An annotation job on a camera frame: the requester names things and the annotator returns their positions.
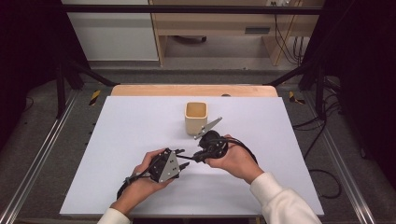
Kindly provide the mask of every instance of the person's right hand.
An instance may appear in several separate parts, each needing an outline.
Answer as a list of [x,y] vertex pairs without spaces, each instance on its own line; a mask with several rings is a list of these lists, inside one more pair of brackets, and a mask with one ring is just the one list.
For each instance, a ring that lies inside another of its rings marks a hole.
[[[230,135],[224,135],[225,138],[231,138]],[[228,144],[228,151],[220,159],[206,159],[205,162],[212,168],[220,168],[231,175],[244,179],[251,184],[257,176],[264,173],[259,165],[251,158],[250,154],[242,147],[234,144]]]

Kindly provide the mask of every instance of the sleeve cuff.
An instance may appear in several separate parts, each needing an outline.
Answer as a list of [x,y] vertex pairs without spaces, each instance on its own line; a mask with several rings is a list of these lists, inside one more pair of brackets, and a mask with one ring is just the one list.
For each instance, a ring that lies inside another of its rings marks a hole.
[[283,190],[271,173],[263,173],[251,182],[250,191],[262,206]]
[[119,212],[114,208],[107,208],[106,212],[103,214],[98,224],[107,223],[118,223],[118,224],[130,224],[131,221],[123,213]]

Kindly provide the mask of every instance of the hand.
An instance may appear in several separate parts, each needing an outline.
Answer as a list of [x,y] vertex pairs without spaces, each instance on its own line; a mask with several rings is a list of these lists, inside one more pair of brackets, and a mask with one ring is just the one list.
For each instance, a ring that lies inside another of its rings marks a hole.
[[[133,174],[142,173],[145,171],[149,167],[151,160],[163,151],[164,149],[159,149],[146,153],[142,163],[134,168]],[[156,183],[149,177],[139,178],[130,186],[128,186],[121,196],[113,204],[111,204],[110,207],[119,210],[125,216],[128,216],[131,210],[134,209],[138,204],[145,201],[148,196],[160,189],[165,188],[172,181],[173,179],[169,179],[163,183]]]
[[251,158],[250,154],[242,147],[228,143],[228,151],[220,159],[206,159],[205,162],[212,168],[220,168],[231,175],[244,179],[251,184],[257,176],[264,173],[259,165]]

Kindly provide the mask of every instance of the white tabletop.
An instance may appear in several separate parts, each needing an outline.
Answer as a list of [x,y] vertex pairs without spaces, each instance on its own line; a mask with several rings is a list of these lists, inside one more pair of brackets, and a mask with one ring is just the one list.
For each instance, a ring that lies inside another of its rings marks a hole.
[[[214,130],[241,140],[261,168],[295,189],[317,215],[323,215],[283,101],[279,97],[109,96],[67,193],[61,215],[101,216],[116,200],[124,178],[146,152],[201,150],[186,134],[187,102],[208,104],[208,122],[223,117]],[[261,207],[249,185],[204,163],[191,164],[166,189],[151,195],[133,217],[258,217]]]

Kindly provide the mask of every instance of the white panel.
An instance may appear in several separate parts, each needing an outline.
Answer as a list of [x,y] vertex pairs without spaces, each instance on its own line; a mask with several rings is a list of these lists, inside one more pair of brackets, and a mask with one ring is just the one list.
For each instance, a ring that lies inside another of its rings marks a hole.
[[[64,4],[147,5],[147,0],[63,0]],[[148,13],[68,13],[88,61],[158,61]]]
[[[147,151],[184,148],[183,154],[192,156],[200,150],[185,131],[184,108],[189,101],[207,102],[208,122],[223,117],[214,130],[241,140],[264,171],[295,189],[316,214],[323,215],[281,98],[122,96],[107,97],[61,214],[103,214]],[[139,204],[133,214],[258,216],[261,207],[245,181],[192,161],[179,179]]]

